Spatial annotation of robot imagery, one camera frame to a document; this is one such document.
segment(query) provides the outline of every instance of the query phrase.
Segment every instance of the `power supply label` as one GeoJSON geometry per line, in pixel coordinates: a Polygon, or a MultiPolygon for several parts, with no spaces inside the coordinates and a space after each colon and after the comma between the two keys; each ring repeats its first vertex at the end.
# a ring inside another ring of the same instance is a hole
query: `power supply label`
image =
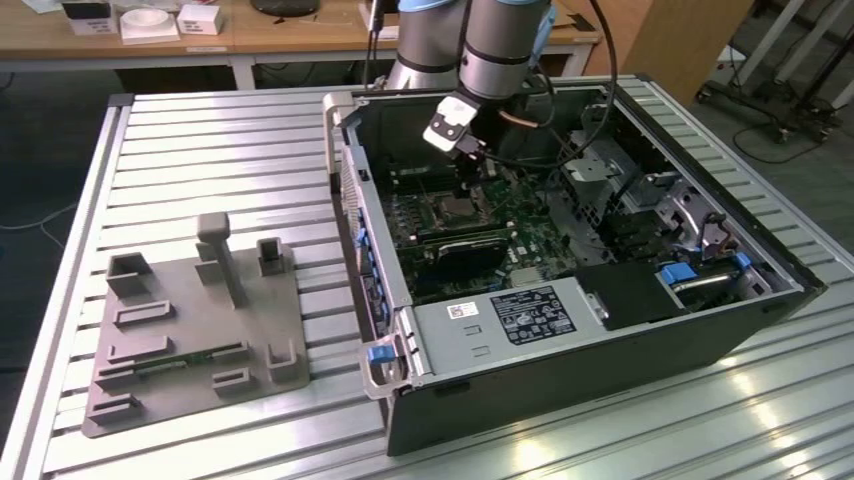
{"type": "Polygon", "coordinates": [[[507,340],[514,345],[536,342],[575,331],[555,289],[540,287],[490,299],[507,340]]]}

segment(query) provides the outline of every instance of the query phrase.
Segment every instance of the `wooden desk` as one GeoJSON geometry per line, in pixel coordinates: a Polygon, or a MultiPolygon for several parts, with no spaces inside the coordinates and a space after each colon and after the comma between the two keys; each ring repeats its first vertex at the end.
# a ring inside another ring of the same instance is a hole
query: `wooden desk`
{"type": "MultiPolygon", "coordinates": [[[[228,65],[238,89],[255,89],[252,65],[364,58],[367,30],[359,0],[320,0],[316,15],[276,18],[248,0],[219,0],[226,23],[218,36],[183,35],[151,45],[121,45],[119,35],[76,36],[63,12],[37,15],[20,0],[0,0],[0,71],[112,70],[228,65]]],[[[580,75],[599,32],[554,30],[547,55],[566,56],[562,75],[580,75]]],[[[378,58],[395,58],[396,42],[380,41],[378,58]]]]}
{"type": "Polygon", "coordinates": [[[232,0],[220,0],[226,24],[219,35],[183,35],[180,41],[123,45],[120,35],[75,35],[63,12],[41,15],[20,0],[0,1],[0,59],[68,59],[171,56],[193,50],[234,50],[232,0]]]}

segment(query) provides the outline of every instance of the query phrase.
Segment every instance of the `metal rack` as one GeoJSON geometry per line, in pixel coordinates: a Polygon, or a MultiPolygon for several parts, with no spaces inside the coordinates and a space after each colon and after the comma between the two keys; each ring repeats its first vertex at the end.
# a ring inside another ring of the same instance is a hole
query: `metal rack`
{"type": "Polygon", "coordinates": [[[713,367],[412,454],[384,455],[324,164],[322,98],[356,87],[139,96],[109,107],[0,478],[754,478],[854,471],[854,259],[653,83],[620,81],[830,285],[713,367]],[[193,215],[232,248],[296,257],[310,385],[99,439],[80,433],[108,256],[195,255],[193,215]]]}

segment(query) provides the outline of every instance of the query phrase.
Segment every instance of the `green circuit board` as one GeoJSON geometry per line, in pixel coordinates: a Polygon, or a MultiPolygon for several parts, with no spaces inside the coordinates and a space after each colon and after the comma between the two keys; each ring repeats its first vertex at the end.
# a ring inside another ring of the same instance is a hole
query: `green circuit board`
{"type": "Polygon", "coordinates": [[[386,199],[388,226],[416,305],[548,280],[575,269],[568,238],[554,225],[539,185],[540,179],[519,179],[507,171],[474,187],[464,198],[452,191],[424,191],[386,199]],[[479,273],[438,275],[443,252],[454,248],[472,249],[471,256],[495,264],[483,268],[466,252],[458,252],[456,258],[464,261],[454,263],[479,273]]]}

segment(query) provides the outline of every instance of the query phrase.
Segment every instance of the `gray mounting plate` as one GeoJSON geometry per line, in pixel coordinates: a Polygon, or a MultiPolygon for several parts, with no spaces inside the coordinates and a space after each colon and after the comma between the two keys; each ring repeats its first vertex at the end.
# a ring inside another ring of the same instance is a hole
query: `gray mounting plate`
{"type": "Polygon", "coordinates": [[[268,276],[260,274],[256,249],[232,252],[248,298],[240,309],[216,272],[211,276],[208,270],[212,280],[203,285],[196,265],[205,262],[192,258],[151,264],[151,273],[139,275],[147,293],[120,299],[109,290],[83,422],[87,437],[308,384],[294,255],[286,245],[279,248],[284,271],[268,276]],[[120,373],[108,374],[109,369],[120,373]]]}

